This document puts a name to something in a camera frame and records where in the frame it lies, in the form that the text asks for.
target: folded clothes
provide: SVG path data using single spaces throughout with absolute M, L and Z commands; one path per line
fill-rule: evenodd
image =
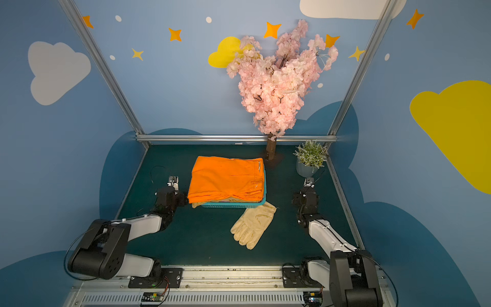
M 264 196 L 263 159 L 198 157 L 188 192 L 190 203 L 234 198 L 260 202 Z

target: glove finger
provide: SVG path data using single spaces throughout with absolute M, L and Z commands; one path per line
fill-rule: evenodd
M 238 221 L 235 222 L 235 224 L 232 226 L 232 228 L 230 229 L 230 232 L 231 233 L 237 233 L 237 231 L 239 230 L 239 228 L 241 228 L 242 226 L 244 226 L 244 222 L 239 219 Z
M 249 231 L 249 227 L 244 225 L 234 234 L 234 240 L 239 241 L 248 231 Z
M 261 239 L 261 236 L 263 235 L 263 231 L 256 231 L 254 235 L 252 236 L 251 240 L 247 243 L 247 249 L 251 250 L 253 249 L 257 242 L 259 242 L 259 239 Z
M 251 239 L 252 239 L 252 236 L 254 234 L 254 231 L 252 230 L 249 230 L 248 232 L 246 232 L 242 237 L 241 239 L 239 240 L 239 244 L 240 245 L 246 245 L 247 242 L 249 242 Z

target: mounting plate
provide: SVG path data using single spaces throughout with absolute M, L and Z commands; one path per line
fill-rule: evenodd
M 164 280 L 165 277 L 169 279 L 169 288 L 179 288 L 179 286 L 181 285 L 182 274 L 182 268 L 162 268 L 162 282 L 160 284 L 155 285 L 155 282 L 149 280 L 147 277 L 132 277 L 128 284 L 128 288 L 165 289 L 167 287 L 167 281 Z
M 281 269 L 283 274 L 283 287 L 284 288 L 320 288 L 322 285 L 316 282 L 313 285 L 307 285 L 303 283 L 300 268 L 283 268 Z

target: vent grille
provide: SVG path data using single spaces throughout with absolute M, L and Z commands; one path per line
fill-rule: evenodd
M 81 306 L 132 305 L 138 306 L 142 294 L 139 292 L 87 292 Z M 303 304 L 302 292 L 297 291 L 257 291 L 257 292 L 179 292 L 171 291 L 162 304 L 165 305 L 241 305 L 241 304 Z
M 82 305 L 135 305 L 140 302 L 139 292 L 87 292 L 82 299 Z
M 301 294 L 295 293 L 170 293 L 164 304 L 303 304 Z

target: glove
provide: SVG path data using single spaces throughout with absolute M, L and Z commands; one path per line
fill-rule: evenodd
M 275 212 L 276 207 L 268 202 L 246 209 L 230 230 L 234 234 L 235 241 L 239 241 L 240 245 L 247 244 L 248 250 L 253 249 L 273 220 Z

